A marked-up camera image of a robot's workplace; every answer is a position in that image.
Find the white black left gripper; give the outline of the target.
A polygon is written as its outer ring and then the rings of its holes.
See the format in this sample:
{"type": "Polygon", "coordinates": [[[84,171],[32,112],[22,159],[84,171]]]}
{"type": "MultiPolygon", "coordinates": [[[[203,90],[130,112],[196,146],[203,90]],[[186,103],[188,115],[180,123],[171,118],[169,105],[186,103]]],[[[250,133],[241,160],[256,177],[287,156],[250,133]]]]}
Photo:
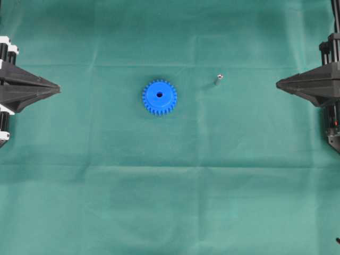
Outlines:
{"type": "Polygon", "coordinates": [[[16,65],[19,49],[11,44],[8,36],[1,36],[1,80],[11,85],[23,85],[47,89],[5,90],[1,89],[1,147],[10,139],[10,116],[37,101],[60,93],[60,86],[36,76],[16,65]]]}

